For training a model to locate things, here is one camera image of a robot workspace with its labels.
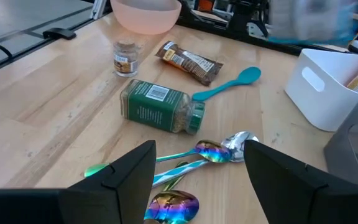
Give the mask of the green spice jar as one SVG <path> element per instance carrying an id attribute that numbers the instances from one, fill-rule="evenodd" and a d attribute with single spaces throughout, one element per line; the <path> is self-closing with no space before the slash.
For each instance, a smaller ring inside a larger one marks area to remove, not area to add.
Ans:
<path id="1" fill-rule="evenodd" d="M 178 90 L 133 79 L 121 91 L 121 114 L 125 119 L 171 133 L 196 134 L 205 105 Z"/>

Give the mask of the pink translucent plastic bowl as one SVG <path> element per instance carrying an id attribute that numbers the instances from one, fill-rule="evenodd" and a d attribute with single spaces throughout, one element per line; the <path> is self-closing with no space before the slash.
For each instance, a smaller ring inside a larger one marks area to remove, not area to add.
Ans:
<path id="1" fill-rule="evenodd" d="M 120 25 L 146 35 L 169 31 L 182 8 L 179 0 L 110 0 L 110 3 Z"/>

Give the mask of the translucent grey plastic bin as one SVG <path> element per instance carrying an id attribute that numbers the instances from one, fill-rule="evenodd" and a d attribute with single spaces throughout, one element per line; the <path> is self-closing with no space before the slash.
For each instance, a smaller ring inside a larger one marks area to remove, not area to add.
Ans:
<path id="1" fill-rule="evenodd" d="M 358 103 L 324 147 L 328 172 L 358 185 Z"/>

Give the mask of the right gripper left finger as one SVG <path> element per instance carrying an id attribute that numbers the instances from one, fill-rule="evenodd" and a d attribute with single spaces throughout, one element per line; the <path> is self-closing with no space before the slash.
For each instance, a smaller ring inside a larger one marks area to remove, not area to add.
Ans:
<path id="1" fill-rule="evenodd" d="M 0 224 L 141 224 L 155 160 L 148 140 L 67 188 L 0 189 Z"/>

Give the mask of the brown snack bar packet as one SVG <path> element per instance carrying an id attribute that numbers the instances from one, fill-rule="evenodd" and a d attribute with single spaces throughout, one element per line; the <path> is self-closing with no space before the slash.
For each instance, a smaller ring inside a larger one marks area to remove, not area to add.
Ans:
<path id="1" fill-rule="evenodd" d="M 222 63 L 182 49 L 172 41 L 165 42 L 155 56 L 189 73 L 204 86 L 210 86 L 223 67 Z"/>

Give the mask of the teal plastic spoon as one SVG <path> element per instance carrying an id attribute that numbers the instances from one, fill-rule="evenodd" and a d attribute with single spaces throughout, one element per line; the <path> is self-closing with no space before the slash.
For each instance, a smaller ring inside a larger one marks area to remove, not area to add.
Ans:
<path id="1" fill-rule="evenodd" d="M 238 75 L 235 80 L 230 80 L 227 83 L 218 86 L 212 90 L 197 92 L 193 94 L 192 100 L 193 101 L 206 101 L 217 95 L 218 93 L 227 90 L 230 87 L 237 86 L 237 85 L 250 85 L 256 82 L 261 76 L 261 70 L 257 67 L 249 67 Z"/>

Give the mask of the iridescent spoon green handle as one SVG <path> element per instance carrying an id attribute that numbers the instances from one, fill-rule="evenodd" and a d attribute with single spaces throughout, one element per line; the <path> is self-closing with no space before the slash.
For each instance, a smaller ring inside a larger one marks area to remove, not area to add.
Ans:
<path id="1" fill-rule="evenodd" d="M 156 162 L 168 161 L 171 159 L 178 159 L 181 157 L 190 156 L 192 154 L 199 154 L 207 161 L 215 163 L 229 162 L 232 157 L 231 151 L 224 147 L 222 144 L 210 140 L 200 140 L 193 149 L 182 152 L 179 154 L 174 154 L 170 156 L 163 156 L 156 158 Z"/>
<path id="2" fill-rule="evenodd" d="M 167 190 L 157 194 L 144 215 L 144 224 L 188 224 L 200 209 L 199 200 L 181 190 Z"/>

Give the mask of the small cork-lid saffron jar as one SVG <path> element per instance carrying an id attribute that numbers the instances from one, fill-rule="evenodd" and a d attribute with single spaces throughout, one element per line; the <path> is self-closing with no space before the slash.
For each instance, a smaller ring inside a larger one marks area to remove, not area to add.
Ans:
<path id="1" fill-rule="evenodd" d="M 116 75 L 133 77 L 138 70 L 139 48 L 131 40 L 118 40 L 114 43 L 113 62 Z"/>

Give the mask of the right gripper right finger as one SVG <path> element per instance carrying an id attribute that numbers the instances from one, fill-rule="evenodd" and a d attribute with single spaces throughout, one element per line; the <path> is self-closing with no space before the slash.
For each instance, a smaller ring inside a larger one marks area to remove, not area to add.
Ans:
<path id="1" fill-rule="evenodd" d="M 269 224 L 358 224 L 358 185 L 254 140 L 244 143 L 251 184 Z"/>

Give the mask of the white plastic bin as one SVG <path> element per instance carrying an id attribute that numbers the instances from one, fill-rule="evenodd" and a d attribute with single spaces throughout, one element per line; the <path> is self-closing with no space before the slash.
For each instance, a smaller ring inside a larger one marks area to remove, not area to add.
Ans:
<path id="1" fill-rule="evenodd" d="M 303 49 L 285 93 L 313 126 L 335 132 L 358 103 L 346 86 L 357 74 L 358 54 Z"/>

